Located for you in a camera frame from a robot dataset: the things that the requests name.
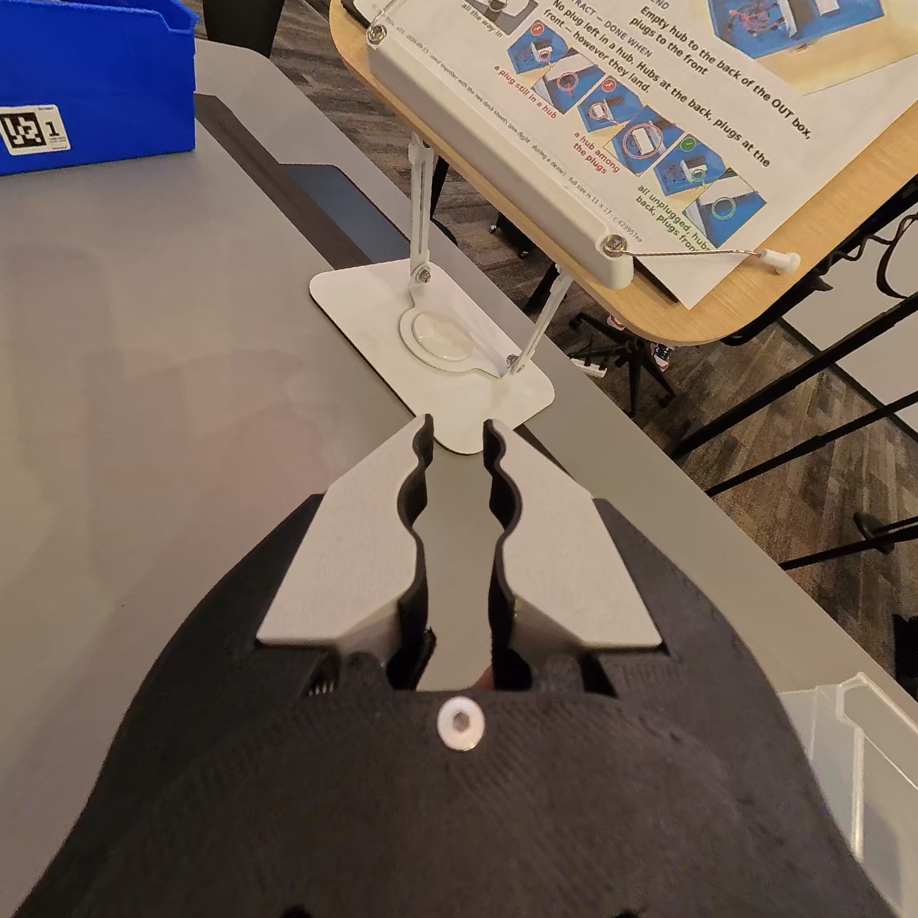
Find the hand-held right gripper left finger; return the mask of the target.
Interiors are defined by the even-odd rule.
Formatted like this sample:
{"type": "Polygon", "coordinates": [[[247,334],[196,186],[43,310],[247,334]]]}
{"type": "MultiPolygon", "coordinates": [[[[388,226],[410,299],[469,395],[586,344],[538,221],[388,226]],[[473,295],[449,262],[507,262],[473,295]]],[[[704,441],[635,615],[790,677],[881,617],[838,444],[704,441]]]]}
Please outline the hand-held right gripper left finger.
{"type": "Polygon", "coordinates": [[[330,485],[257,632],[263,645],[367,653],[411,669],[428,630],[424,548],[430,415],[412,419],[330,485]]]}

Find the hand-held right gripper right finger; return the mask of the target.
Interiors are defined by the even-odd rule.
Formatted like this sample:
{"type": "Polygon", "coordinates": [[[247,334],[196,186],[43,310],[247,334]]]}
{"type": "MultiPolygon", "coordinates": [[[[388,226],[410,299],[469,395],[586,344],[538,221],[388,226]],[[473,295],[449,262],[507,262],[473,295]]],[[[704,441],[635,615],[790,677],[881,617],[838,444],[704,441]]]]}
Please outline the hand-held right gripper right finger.
{"type": "Polygon", "coordinates": [[[501,526],[488,590],[493,667],[656,651],[662,637],[590,492],[498,419],[483,430],[501,526]]]}

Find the clear plastic organizer box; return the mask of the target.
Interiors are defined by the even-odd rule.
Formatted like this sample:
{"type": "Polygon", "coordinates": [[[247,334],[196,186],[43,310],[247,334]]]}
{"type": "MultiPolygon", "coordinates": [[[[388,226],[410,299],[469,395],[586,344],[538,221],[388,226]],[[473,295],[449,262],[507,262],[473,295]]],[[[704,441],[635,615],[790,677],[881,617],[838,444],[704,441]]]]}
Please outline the clear plastic organizer box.
{"type": "Polygon", "coordinates": [[[915,917],[915,722],[863,673],[779,698],[853,854],[892,910],[915,917]]]}

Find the blue plastic bin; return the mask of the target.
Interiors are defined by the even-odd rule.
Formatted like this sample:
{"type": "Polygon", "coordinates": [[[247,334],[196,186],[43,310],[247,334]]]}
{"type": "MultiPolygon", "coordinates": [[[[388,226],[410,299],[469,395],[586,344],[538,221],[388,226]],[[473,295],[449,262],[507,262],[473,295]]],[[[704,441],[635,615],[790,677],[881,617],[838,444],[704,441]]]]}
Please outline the blue plastic bin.
{"type": "Polygon", "coordinates": [[[176,1],[3,1],[1,174],[192,151],[197,21],[176,1]]]}

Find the black pole round foot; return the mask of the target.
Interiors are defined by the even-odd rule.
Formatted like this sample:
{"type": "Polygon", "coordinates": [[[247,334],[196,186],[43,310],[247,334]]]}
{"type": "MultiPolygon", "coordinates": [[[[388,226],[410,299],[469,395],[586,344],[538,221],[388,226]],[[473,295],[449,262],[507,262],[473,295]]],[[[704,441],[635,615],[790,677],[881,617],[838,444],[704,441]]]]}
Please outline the black pole round foot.
{"type": "Polygon", "coordinates": [[[917,516],[895,522],[882,522],[869,513],[859,511],[855,512],[853,521],[860,535],[859,541],[786,560],[778,566],[784,571],[790,571],[866,552],[879,552],[888,556],[897,545],[917,539],[917,516]]]}

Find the white sheet panel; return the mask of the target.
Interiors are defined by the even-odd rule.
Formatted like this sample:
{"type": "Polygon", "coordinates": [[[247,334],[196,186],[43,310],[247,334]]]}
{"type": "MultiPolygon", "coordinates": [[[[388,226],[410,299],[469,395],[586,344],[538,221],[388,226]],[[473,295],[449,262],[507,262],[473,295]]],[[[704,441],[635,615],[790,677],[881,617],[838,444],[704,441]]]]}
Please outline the white sheet panel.
{"type": "Polygon", "coordinates": [[[390,14],[373,21],[366,44],[379,83],[594,281],[611,290],[632,283],[632,257],[609,245],[612,229],[580,193],[579,180],[493,90],[470,82],[441,52],[423,51],[390,14]]]}

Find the printed instruction sheet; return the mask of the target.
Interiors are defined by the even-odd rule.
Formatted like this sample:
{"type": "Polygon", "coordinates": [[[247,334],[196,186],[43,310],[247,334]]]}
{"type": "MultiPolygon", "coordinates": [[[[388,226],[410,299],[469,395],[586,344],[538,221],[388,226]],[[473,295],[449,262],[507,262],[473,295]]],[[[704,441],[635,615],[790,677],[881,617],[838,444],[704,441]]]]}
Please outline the printed instruction sheet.
{"type": "Polygon", "coordinates": [[[916,2],[355,2],[495,92],[686,308],[916,102],[916,2]]]}

